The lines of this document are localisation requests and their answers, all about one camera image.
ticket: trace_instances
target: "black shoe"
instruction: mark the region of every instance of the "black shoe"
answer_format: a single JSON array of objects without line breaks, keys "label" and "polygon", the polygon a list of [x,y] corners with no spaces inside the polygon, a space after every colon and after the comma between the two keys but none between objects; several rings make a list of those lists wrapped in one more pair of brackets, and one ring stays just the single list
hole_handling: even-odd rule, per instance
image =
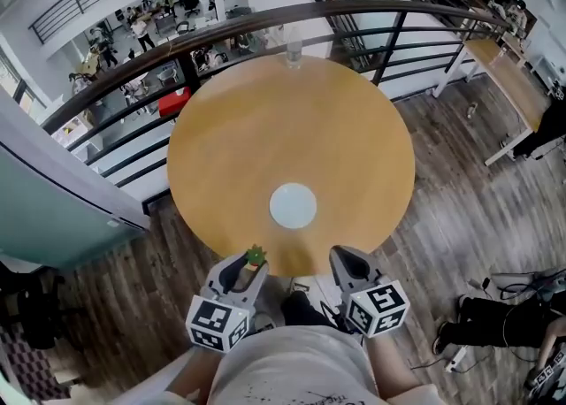
[{"label": "black shoe", "polygon": [[448,322],[444,322],[439,327],[439,331],[436,333],[436,339],[432,343],[432,353],[435,356],[442,355],[442,352],[446,349],[446,347],[450,343],[450,342],[446,342],[445,340],[442,340],[442,335],[441,335],[442,334],[442,328],[444,328],[444,326],[446,326],[447,323]]}]

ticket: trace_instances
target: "cable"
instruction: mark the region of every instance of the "cable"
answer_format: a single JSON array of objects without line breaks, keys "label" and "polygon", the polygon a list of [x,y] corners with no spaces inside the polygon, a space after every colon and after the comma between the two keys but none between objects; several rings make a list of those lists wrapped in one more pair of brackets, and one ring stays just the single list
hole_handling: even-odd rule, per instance
[{"label": "cable", "polygon": [[428,367],[433,366],[434,364],[440,363],[441,361],[450,361],[450,358],[439,358],[439,359],[437,359],[436,361],[433,361],[432,363],[423,364],[423,365],[421,365],[421,366],[411,367],[410,369],[411,369],[412,371],[416,371],[417,369],[426,369],[426,368],[428,368]]},{"label": "cable", "polygon": [[469,371],[471,371],[474,367],[476,367],[478,364],[484,362],[487,358],[489,358],[491,355],[493,355],[495,353],[495,348],[492,347],[491,351],[485,355],[483,358],[477,360],[474,364],[472,364],[468,369],[465,369],[463,371],[457,371],[456,369],[453,369],[452,372],[453,373],[468,373]]}]

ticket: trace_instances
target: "laminate floor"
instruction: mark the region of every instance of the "laminate floor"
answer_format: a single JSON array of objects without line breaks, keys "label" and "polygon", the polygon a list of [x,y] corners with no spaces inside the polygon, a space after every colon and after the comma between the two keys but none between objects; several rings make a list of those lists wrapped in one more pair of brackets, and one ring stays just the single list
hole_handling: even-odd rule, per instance
[{"label": "laminate floor", "polygon": [[[467,119],[472,102],[479,107]],[[421,95],[396,106],[411,133],[416,185],[407,214],[374,256],[411,300],[406,325],[394,337],[415,366],[435,359],[430,346],[437,327],[453,317],[459,294],[474,293],[470,279],[562,263],[566,168],[559,149],[539,161],[504,157],[484,166],[505,133],[519,129],[516,114],[487,77],[448,86],[438,100]],[[171,197],[150,209],[146,236],[65,274],[64,306],[88,310],[89,318],[70,322],[86,350],[81,356],[63,341],[50,361],[55,369],[82,372],[100,400],[144,380],[188,348],[188,305],[218,259],[183,223]],[[332,301],[325,282],[320,289]],[[535,356],[532,350],[517,353]],[[444,363],[416,372],[436,384],[447,403],[520,402],[530,365],[507,349],[473,348],[461,368],[486,355],[465,374],[445,373]]]}]

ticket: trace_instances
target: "black pants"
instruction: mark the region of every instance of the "black pants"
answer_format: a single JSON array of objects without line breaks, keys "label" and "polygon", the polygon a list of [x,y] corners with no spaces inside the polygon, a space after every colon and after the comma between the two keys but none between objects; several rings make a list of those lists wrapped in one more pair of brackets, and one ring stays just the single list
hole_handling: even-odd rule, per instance
[{"label": "black pants", "polygon": [[140,43],[141,47],[143,48],[143,51],[147,51],[148,49],[146,48],[145,44],[147,43],[151,48],[155,48],[155,44],[153,43],[153,41],[149,38],[149,34],[145,34],[142,37],[138,37],[138,42]]},{"label": "black pants", "polygon": [[444,325],[442,340],[457,345],[540,347],[548,323],[557,316],[546,313],[535,298],[516,306],[474,298],[464,302],[461,317],[463,322],[471,321]]},{"label": "black pants", "polygon": [[513,149],[513,155],[529,156],[537,147],[551,142],[566,134],[566,102],[553,99],[540,121],[539,130],[519,142]]},{"label": "black pants", "polygon": [[106,61],[106,65],[110,68],[110,63],[113,62],[114,65],[118,65],[118,60],[114,57],[110,49],[104,50],[100,53],[103,55],[104,60]]},{"label": "black pants", "polygon": [[295,290],[281,303],[285,325],[322,325],[335,328],[328,318],[312,307],[304,292]]}]

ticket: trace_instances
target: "desk leg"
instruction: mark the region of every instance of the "desk leg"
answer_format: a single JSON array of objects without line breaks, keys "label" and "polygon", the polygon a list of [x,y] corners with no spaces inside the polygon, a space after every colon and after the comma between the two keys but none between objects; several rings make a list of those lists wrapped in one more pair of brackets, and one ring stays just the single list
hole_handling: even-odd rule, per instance
[{"label": "desk leg", "polygon": [[478,63],[475,63],[475,64],[472,66],[472,68],[471,68],[471,70],[470,70],[470,73],[468,73],[468,76],[466,77],[466,82],[467,82],[467,83],[470,82],[471,77],[474,76],[474,73],[476,73],[476,72],[478,71],[478,67],[479,67],[479,64],[478,64]]},{"label": "desk leg", "polygon": [[487,158],[487,160],[485,161],[485,165],[489,166],[490,164],[495,163],[497,160],[499,160],[501,157],[503,157],[504,155],[506,155],[510,150],[514,149],[515,146],[521,142],[522,140],[524,140],[524,138],[526,138],[529,134],[532,133],[532,130],[530,128],[526,128],[524,130],[524,132],[522,132],[521,134],[519,134],[512,142],[510,142],[509,144],[507,144],[503,149],[501,149],[499,152],[497,152],[495,155],[493,155],[492,157]]},{"label": "desk leg", "polygon": [[462,63],[462,61],[466,58],[466,55],[468,54],[468,51],[464,48],[462,48],[462,51],[460,51],[460,54],[457,56],[456,61],[454,61],[454,63],[452,64],[452,66],[448,69],[448,72],[444,73],[444,75],[442,76],[442,78],[440,78],[440,83],[439,85],[433,90],[432,95],[435,98],[438,98],[440,93],[442,92],[442,90],[444,90],[444,88],[446,87],[447,83],[450,81],[450,77],[454,74],[454,72],[456,70],[458,70],[458,67],[460,66],[460,64]]}]

